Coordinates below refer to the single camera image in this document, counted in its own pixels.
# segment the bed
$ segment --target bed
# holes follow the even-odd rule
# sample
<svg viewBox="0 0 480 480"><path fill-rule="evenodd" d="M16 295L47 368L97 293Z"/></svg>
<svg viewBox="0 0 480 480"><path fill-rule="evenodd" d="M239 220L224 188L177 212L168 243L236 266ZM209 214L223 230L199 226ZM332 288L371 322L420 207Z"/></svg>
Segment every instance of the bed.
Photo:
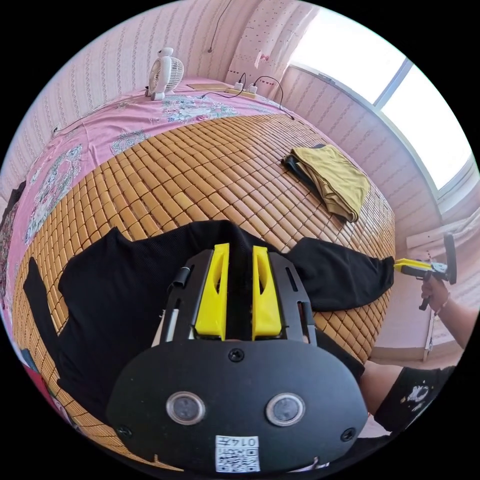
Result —
<svg viewBox="0 0 480 480"><path fill-rule="evenodd" d="M342 223L281 166L292 147L335 145L327 136L265 98L212 93L200 98L206 92L188 86L199 83L213 82L184 79L164 101L133 92L59 132L27 176L8 253L7 330L21 349L30 350L48 387L85 435L139 461L112 429L57 386L23 291L30 257L60 332L68 319L57 289L63 268L113 226L139 240L191 221L229 219L282 251L307 236L372 257L395 252L394 216L375 185L359 221ZM389 296L355 310L316 313L316 324L364 362Z"/></svg>

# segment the person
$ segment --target person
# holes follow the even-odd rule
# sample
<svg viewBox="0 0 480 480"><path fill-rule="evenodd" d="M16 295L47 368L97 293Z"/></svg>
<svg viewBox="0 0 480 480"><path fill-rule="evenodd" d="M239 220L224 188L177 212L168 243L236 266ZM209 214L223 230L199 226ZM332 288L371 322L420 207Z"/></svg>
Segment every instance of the person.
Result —
<svg viewBox="0 0 480 480"><path fill-rule="evenodd" d="M421 297L428 298L430 308L465 349L479 310L455 302L445 284L433 276L423 282L421 292ZM356 377L358 385L368 412L390 435L358 438L347 454L330 466L338 462L351 465L405 430L435 399L454 368L453 365L435 369L409 368L367 360L363 372Z"/></svg>

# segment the window frame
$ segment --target window frame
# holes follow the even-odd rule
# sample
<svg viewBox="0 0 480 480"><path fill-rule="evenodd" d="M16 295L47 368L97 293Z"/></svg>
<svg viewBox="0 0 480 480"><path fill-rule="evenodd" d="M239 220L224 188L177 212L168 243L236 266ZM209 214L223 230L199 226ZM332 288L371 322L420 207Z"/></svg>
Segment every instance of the window frame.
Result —
<svg viewBox="0 0 480 480"><path fill-rule="evenodd" d="M469 191L472 189L472 182L476 185L476 183L480 182L480 178L477 178L475 182L475 172L478 172L478 170L476 170L477 164L475 162L475 157L473 153L471 153L470 157L466 161L465 165L460 169L460 171L456 173L455 176L447 182L447 184L445 184L441 188L437 188L432 179L432 176L427 170L427 167L423 163L422 159L420 158L412 144L408 141L407 137L382 112L382 107L388 102L390 97L397 90L397 88L402 83L403 79L407 76L413 65L413 62L406 58L402 65L399 67L399 69L396 71L396 73L393 75L393 78L390 80L383 92L379 95L379 97L375 100L374 103L370 103L368 100L366 100L364 97L362 97L356 91L352 90L347 85L336 80L330 75L321 72L320 70L312 68L311 66L304 63L292 60L288 64L289 67L300 70L301 72L305 72L309 75L313 75L314 77L322 80L323 82L333 85L334 87L342 91L344 94L346 94L348 97L350 97L352 100L362 105L365 109L377 116L377 118L379 118L384 123L384 125L401 141L403 146L413 158L416 167L419 169L428 187L430 188L431 194L440 214L443 216L448 210L454 207L457 202L460 202L466 195L468 195Z"/></svg>

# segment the bamboo mat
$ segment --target bamboo mat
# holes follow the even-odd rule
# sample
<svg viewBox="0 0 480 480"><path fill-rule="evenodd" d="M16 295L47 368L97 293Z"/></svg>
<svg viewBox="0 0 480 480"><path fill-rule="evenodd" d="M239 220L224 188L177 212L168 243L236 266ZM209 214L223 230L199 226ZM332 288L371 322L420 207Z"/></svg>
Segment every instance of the bamboo mat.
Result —
<svg viewBox="0 0 480 480"><path fill-rule="evenodd" d="M292 147L327 143L283 114L218 118L151 137L96 168L56 206L19 267L13 297L13 333L28 348L42 377L73 420L95 442L129 458L114 431L100 424L57 386L58 374L40 341L23 291L34 257L60 332L68 310L58 292L67 261L116 226L144 239L207 219L229 219L282 251L302 237L336 242L372 257L393 256L394 216L372 185L359 221L342 224L291 174L280 159ZM365 362L387 309L390 292L355 310L315 314L317 326ZM156 462L159 467L166 465Z"/></svg>

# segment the windowsill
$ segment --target windowsill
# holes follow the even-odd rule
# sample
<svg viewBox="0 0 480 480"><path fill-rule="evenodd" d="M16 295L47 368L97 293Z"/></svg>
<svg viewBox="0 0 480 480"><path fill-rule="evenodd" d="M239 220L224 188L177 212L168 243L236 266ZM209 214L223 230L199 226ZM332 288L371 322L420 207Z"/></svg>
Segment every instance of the windowsill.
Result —
<svg viewBox="0 0 480 480"><path fill-rule="evenodd" d="M435 183L428 172L427 168L425 167L424 163L422 162L421 158L407 140L407 138L402 134L402 132L390 121L390 119L382 113L382 111L373 106L369 101L363 98L361 95L353 91L348 86L344 85L338 80L325 75L324 73L311 68L308 65L298 63L298 62L291 62L289 67L294 69L300 70L305 72L309 75L312 75L323 82L326 82L345 95L350 97L352 100L357 102L359 105L364 107L370 113L375 115L382 123L398 138L398 140L402 143L403 147L407 150L407 152L412 157L415 166L423 176L426 184L428 185L431 197L437 206L438 213L443 216L446 212L448 212L451 208L453 208L458 202L461 202L471 191L477 183L480 181L478 171L476 170L475 159L473 154L468 159L467 164L460 170L460 172L455 175L455 177L450 180L444 187L438 189L435 186Z"/></svg>
<svg viewBox="0 0 480 480"><path fill-rule="evenodd" d="M445 216L457 204L468 197L479 185L480 174L473 154L460 172L439 191L438 208L442 216Z"/></svg>

